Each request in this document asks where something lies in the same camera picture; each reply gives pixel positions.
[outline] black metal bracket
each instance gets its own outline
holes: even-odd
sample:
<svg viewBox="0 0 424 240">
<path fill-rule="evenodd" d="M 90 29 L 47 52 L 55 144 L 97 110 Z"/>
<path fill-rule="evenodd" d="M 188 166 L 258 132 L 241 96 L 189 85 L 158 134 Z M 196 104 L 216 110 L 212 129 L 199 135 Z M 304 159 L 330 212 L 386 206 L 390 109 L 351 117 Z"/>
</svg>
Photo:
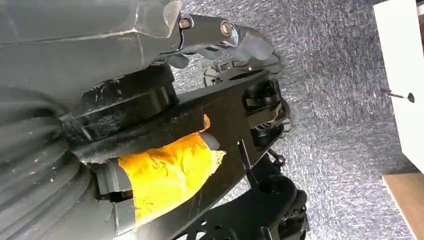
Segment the black metal bracket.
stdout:
<svg viewBox="0 0 424 240">
<path fill-rule="evenodd" d="M 252 169 L 258 184 L 231 202 L 210 209 L 174 240 L 302 240 L 309 229 L 307 197 L 282 176 L 268 155 Z"/>
</svg>

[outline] wooden surface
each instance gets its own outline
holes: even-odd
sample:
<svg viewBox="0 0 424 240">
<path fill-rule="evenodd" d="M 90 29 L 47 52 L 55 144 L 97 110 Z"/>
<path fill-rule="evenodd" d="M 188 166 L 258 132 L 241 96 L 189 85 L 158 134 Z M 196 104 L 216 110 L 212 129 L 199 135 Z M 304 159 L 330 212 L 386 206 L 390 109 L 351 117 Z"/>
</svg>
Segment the wooden surface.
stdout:
<svg viewBox="0 0 424 240">
<path fill-rule="evenodd" d="M 416 240 L 424 240 L 424 174 L 384 175 L 383 180 Z"/>
</svg>

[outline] carpet floor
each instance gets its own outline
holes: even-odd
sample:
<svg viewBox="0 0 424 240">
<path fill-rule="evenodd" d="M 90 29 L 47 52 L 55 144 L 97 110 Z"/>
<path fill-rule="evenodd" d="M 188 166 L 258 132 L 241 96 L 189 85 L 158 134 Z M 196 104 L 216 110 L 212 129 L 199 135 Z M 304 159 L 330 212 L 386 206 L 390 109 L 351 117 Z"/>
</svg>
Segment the carpet floor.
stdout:
<svg viewBox="0 0 424 240">
<path fill-rule="evenodd" d="M 371 0 L 183 0 L 183 13 L 263 32 L 294 129 L 273 147 L 308 194 L 309 240 L 413 239 L 382 175 L 413 169 L 401 153 Z M 203 87 L 199 56 L 175 69 L 178 92 Z M 248 189 L 240 182 L 221 202 Z"/>
</svg>

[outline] screw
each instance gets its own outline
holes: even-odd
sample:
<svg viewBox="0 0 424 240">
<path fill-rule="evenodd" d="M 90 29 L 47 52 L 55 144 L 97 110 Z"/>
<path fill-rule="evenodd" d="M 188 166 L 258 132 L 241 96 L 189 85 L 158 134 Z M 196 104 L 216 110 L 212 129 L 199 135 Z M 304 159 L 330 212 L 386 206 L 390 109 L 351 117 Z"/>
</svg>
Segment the screw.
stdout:
<svg viewBox="0 0 424 240">
<path fill-rule="evenodd" d="M 224 36 L 229 37 L 232 31 L 233 31 L 233 26 L 231 26 L 231 23 L 229 23 L 226 20 L 221 22 L 221 33 Z"/>
<path fill-rule="evenodd" d="M 415 103 L 415 97 L 412 93 L 409 93 L 407 97 L 404 97 L 402 95 L 393 94 L 392 90 L 390 89 L 381 88 L 380 90 L 391 97 L 400 98 L 400 99 L 408 99 L 411 103 Z"/>
<path fill-rule="evenodd" d="M 278 168 L 286 165 L 286 158 L 283 155 L 280 155 L 278 153 L 276 153 L 274 150 L 272 150 L 271 148 L 268 149 L 268 153 L 275 159 L 274 161 L 274 165 Z"/>
<path fill-rule="evenodd" d="M 181 19 L 178 24 L 181 29 L 188 29 L 191 26 L 190 20 L 187 18 Z"/>
</svg>

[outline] yellow tape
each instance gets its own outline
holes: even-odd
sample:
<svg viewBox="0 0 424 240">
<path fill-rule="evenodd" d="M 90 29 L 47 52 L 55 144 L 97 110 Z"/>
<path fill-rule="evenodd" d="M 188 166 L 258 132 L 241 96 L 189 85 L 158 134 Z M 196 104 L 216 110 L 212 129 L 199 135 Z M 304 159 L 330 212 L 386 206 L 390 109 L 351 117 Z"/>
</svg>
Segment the yellow tape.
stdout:
<svg viewBox="0 0 424 240">
<path fill-rule="evenodd" d="M 205 115 L 206 128 L 210 125 Z M 137 227 L 190 199 L 221 164 L 198 132 L 161 147 L 119 158 L 132 185 Z"/>
</svg>

